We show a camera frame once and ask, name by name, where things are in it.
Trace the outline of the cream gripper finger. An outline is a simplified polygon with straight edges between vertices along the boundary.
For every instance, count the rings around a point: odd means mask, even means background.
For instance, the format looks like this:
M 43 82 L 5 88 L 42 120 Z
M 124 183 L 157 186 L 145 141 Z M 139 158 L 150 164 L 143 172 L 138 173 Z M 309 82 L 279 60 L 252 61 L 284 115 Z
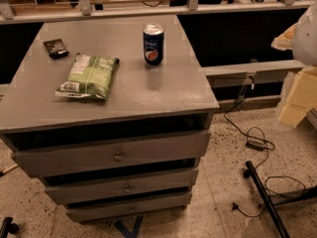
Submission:
M 317 108 L 317 67 L 306 66 L 294 76 L 278 115 L 278 122 L 295 128 L 309 111 Z
M 271 46 L 280 51 L 291 50 L 293 48 L 294 31 L 296 26 L 297 24 L 293 24 L 278 37 L 274 38 Z

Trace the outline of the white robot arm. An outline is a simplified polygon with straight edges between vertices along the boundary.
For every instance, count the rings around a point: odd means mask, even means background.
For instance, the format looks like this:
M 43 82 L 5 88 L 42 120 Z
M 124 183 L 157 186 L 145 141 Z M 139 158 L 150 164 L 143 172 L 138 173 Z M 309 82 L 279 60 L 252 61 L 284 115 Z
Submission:
M 304 12 L 297 23 L 275 38 L 276 50 L 292 50 L 295 60 L 304 64 L 294 76 L 277 121 L 296 127 L 309 111 L 317 107 L 317 1 Z

